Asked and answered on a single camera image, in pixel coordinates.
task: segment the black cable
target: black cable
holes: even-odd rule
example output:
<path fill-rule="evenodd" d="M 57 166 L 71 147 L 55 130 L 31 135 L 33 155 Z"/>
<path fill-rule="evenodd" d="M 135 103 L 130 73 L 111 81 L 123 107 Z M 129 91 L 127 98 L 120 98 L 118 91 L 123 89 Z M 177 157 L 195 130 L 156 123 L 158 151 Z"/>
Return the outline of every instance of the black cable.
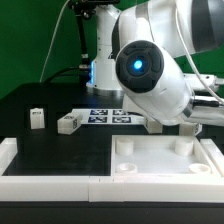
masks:
<path fill-rule="evenodd" d="M 207 101 L 207 100 L 194 100 L 193 106 L 202 106 L 202 107 L 219 107 L 220 103 L 215 100 Z"/>
<path fill-rule="evenodd" d="M 69 68 L 62 69 L 62 70 L 54 73 L 51 77 L 47 78 L 44 82 L 49 83 L 49 82 L 51 82 L 51 80 L 53 80 L 54 78 L 59 77 L 59 76 L 74 76 L 74 75 L 63 74 L 63 73 L 65 73 L 67 71 L 77 70 L 77 69 L 79 69 L 79 67 L 69 67 Z"/>

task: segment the white cylindrical part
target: white cylindrical part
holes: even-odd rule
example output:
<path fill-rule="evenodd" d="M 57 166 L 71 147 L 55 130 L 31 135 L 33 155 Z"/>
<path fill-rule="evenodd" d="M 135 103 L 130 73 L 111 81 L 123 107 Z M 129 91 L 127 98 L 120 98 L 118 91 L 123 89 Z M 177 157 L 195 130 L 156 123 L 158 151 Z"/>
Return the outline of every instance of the white cylindrical part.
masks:
<path fill-rule="evenodd" d="M 137 166 L 133 163 L 121 163 L 117 165 L 117 173 L 137 173 Z"/>
<path fill-rule="evenodd" d="M 175 144 L 175 153 L 181 156 L 190 156 L 193 153 L 194 142 L 191 138 L 178 138 Z"/>
<path fill-rule="evenodd" d="M 116 140 L 116 153 L 122 156 L 128 156 L 133 153 L 134 141 L 128 137 L 120 137 Z"/>
<path fill-rule="evenodd" d="M 205 164 L 194 163 L 189 166 L 189 172 L 193 174 L 210 174 L 211 168 Z"/>

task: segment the cable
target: cable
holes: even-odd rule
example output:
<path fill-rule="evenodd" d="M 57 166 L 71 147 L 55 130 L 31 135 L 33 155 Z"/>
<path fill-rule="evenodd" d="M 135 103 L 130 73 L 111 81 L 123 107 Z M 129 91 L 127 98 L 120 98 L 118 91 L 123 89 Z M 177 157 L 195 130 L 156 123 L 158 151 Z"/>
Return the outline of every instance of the cable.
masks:
<path fill-rule="evenodd" d="M 183 48 L 186 54 L 186 57 L 188 59 L 188 62 L 190 63 L 191 68 L 193 69 L 195 75 L 197 76 L 197 78 L 199 79 L 199 81 L 201 82 L 201 84 L 205 87 L 205 89 L 217 100 L 219 101 L 221 104 L 224 104 L 223 99 L 221 99 L 218 95 L 215 94 L 215 92 L 202 80 L 199 71 L 197 70 L 197 67 L 194 64 L 194 61 L 192 60 L 192 57 L 187 49 L 187 46 L 184 42 L 183 36 L 181 34 L 181 30 L 180 30 L 180 26 L 179 26 L 179 21 L 178 21 L 178 16 L 177 16 L 177 8 L 176 8 L 176 13 L 175 13 L 175 20 L 176 20 L 176 27 L 177 27 L 177 31 L 180 37 L 180 40 L 183 44 Z"/>
<path fill-rule="evenodd" d="M 44 82 L 49 83 L 49 82 L 51 82 L 52 79 L 54 79 L 58 76 L 69 76 L 69 74 L 63 74 L 63 73 L 67 72 L 67 71 L 77 70 L 77 69 L 79 69 L 79 68 L 78 67 L 70 67 L 70 68 L 62 69 L 62 70 L 54 73 L 51 77 L 47 78 Z"/>
<path fill-rule="evenodd" d="M 50 54 L 51 54 L 51 50 L 52 50 L 52 47 L 53 47 L 53 44 L 54 44 L 54 41 L 55 41 L 55 37 L 56 37 L 56 34 L 57 34 L 57 31 L 58 31 L 58 27 L 59 27 L 59 24 L 61 22 L 61 17 L 65 11 L 65 8 L 68 4 L 70 0 L 67 0 L 65 2 L 65 4 L 63 5 L 62 9 L 61 9 L 61 12 L 58 16 L 58 20 L 57 20 L 57 23 L 55 25 L 55 28 L 54 28 L 54 33 L 53 33 L 53 36 L 52 36 L 52 39 L 51 39 L 51 44 L 50 44 L 50 47 L 49 47 L 49 50 L 48 50 L 48 53 L 47 53 L 47 57 L 45 59 L 45 62 L 44 62 L 44 66 L 43 66 L 43 69 L 42 69 L 42 72 L 41 72 L 41 77 L 40 77 L 40 82 L 42 82 L 42 79 L 43 79 L 43 76 L 44 76 L 44 72 L 45 72 L 45 69 L 46 69 L 46 66 L 47 66 L 47 63 L 48 63 L 48 60 L 49 60 L 49 57 L 50 57 Z"/>

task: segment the white block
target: white block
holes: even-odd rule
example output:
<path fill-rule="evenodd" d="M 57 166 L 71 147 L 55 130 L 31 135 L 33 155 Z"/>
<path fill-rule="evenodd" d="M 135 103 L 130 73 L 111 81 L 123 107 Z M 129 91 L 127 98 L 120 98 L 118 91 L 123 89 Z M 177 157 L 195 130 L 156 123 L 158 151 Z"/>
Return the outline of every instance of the white block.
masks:
<path fill-rule="evenodd" d="M 202 131 L 202 125 L 197 123 L 182 123 L 179 127 L 179 135 L 196 136 Z"/>
<path fill-rule="evenodd" d="M 68 113 L 58 120 L 58 133 L 71 135 L 81 126 L 81 115 Z"/>
<path fill-rule="evenodd" d="M 17 154 L 15 138 L 6 138 L 0 144 L 0 176 L 5 172 L 9 164 Z"/>
<path fill-rule="evenodd" d="M 31 129 L 45 128 L 43 109 L 35 108 L 30 110 L 30 124 Z"/>
<path fill-rule="evenodd" d="M 150 120 L 149 118 L 145 117 L 144 126 L 145 126 L 146 130 L 149 132 L 149 134 L 163 133 L 163 125 L 155 120 Z"/>

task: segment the blue light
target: blue light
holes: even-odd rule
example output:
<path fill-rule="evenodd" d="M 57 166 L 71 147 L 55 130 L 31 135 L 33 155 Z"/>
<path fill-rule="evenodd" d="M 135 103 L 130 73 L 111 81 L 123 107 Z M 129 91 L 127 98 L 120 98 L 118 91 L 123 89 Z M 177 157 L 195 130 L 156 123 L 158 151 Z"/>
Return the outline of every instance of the blue light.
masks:
<path fill-rule="evenodd" d="M 139 70 L 141 67 L 142 67 L 142 61 L 140 61 L 140 60 L 135 61 L 134 68 L 136 70 Z"/>
<path fill-rule="evenodd" d="M 91 62 L 91 72 L 90 72 L 90 80 L 89 83 L 93 85 L 94 82 L 94 62 Z"/>

